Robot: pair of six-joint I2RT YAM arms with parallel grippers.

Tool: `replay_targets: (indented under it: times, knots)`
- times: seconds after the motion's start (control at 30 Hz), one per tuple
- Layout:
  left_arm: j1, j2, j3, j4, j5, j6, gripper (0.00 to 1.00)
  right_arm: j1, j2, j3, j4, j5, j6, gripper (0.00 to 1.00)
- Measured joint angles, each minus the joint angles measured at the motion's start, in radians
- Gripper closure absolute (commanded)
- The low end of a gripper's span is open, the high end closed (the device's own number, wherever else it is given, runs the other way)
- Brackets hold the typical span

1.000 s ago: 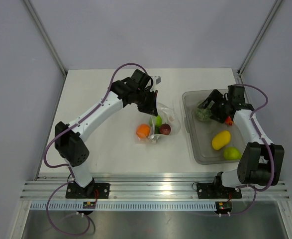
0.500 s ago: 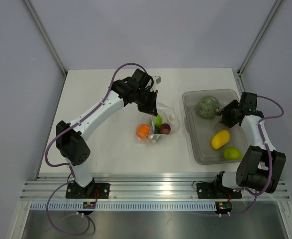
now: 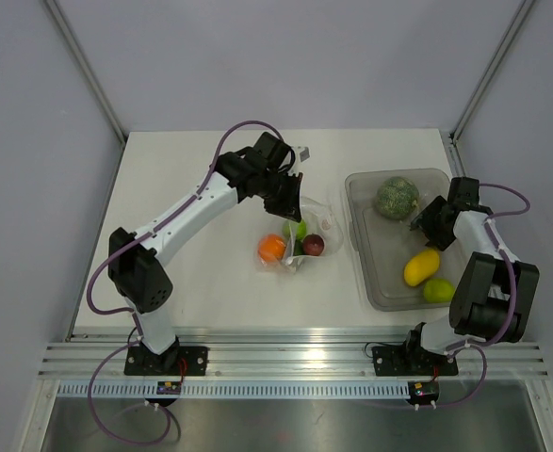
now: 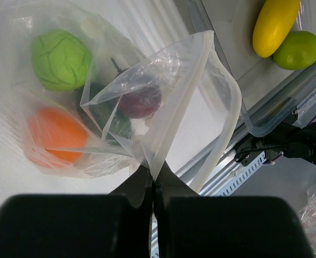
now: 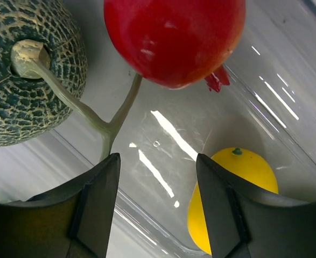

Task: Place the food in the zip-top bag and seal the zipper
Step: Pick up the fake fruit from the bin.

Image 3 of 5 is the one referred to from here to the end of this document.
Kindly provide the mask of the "clear zip top bag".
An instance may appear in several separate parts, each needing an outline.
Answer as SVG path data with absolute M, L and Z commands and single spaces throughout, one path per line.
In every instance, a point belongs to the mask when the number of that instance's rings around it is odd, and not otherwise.
M 341 249 L 343 231 L 330 206 L 308 197 L 300 206 L 300 222 L 276 218 L 259 233 L 254 258 L 260 269 L 297 273 Z

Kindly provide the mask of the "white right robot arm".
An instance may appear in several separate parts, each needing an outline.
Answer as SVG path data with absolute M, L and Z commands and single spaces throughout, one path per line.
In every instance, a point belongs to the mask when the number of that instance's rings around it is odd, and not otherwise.
M 491 184 L 517 196 L 520 210 L 495 213 L 480 203 L 477 179 L 455 177 L 447 197 L 437 197 L 411 223 L 440 251 L 458 242 L 468 262 L 446 317 L 410 330 L 401 346 L 404 366 L 423 373 L 435 359 L 453 360 L 469 347 L 517 343 L 527 328 L 540 272 L 511 252 L 496 229 L 496 219 L 520 216 L 530 209 L 514 189 Z

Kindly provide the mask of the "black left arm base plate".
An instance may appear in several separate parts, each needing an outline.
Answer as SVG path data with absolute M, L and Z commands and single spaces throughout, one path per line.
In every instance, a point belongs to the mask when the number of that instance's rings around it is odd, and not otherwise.
M 123 373 L 135 377 L 203 377 L 208 364 L 208 347 L 174 344 L 162 354 L 144 345 L 127 351 Z

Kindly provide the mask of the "dark red passion fruit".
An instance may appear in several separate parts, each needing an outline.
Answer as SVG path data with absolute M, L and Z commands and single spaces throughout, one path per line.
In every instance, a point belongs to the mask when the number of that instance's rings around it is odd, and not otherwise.
M 325 251 L 325 240 L 319 234 L 308 234 L 302 240 L 303 251 L 305 255 L 318 257 Z

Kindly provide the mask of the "green netted melon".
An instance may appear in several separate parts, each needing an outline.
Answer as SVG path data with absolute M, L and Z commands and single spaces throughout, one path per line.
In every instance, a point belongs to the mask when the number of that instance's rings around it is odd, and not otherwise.
M 404 220 L 409 217 L 419 201 L 416 185 L 407 178 L 394 176 L 385 180 L 373 199 L 374 209 L 383 217 Z

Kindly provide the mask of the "dark green avocado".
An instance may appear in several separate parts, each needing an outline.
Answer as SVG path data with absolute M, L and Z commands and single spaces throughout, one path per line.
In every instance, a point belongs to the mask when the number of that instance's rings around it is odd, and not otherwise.
M 301 256 L 304 255 L 302 242 L 300 240 L 296 240 L 293 248 L 293 255 L 294 256 Z

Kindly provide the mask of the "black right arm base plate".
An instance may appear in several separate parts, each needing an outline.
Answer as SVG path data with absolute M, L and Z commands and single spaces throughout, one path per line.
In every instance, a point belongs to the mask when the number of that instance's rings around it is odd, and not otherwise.
M 459 374 L 455 360 L 417 348 L 375 345 L 369 348 L 377 377 L 454 377 Z

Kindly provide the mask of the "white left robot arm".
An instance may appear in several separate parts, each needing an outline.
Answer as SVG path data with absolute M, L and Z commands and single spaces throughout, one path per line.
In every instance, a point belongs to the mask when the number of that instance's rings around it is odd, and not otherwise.
M 173 291 L 166 266 L 202 228 L 241 202 L 258 197 L 265 211 L 301 220 L 301 179 L 294 170 L 299 149 L 269 132 L 235 152 L 219 152 L 199 185 L 162 215 L 132 233 L 109 237 L 109 279 L 141 327 L 145 363 L 158 375 L 178 363 L 176 334 L 164 306 Z

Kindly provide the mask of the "orange fruit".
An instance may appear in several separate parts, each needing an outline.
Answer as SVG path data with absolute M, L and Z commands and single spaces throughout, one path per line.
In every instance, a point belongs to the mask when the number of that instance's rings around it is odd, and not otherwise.
M 265 263 L 281 261 L 285 256 L 285 251 L 285 240 L 277 234 L 265 235 L 257 245 L 257 255 Z

